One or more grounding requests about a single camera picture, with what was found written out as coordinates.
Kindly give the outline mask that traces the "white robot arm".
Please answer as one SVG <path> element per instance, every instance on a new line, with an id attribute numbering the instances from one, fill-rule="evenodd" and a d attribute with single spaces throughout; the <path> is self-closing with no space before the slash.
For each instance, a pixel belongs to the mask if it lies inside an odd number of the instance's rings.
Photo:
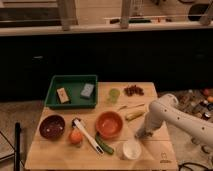
<path id="1" fill-rule="evenodd" d="M 152 101 L 141 127 L 136 131 L 136 137 L 143 139 L 151 136 L 166 121 L 213 148 L 213 123 L 178 110 L 178 104 L 173 94 L 165 94 Z"/>

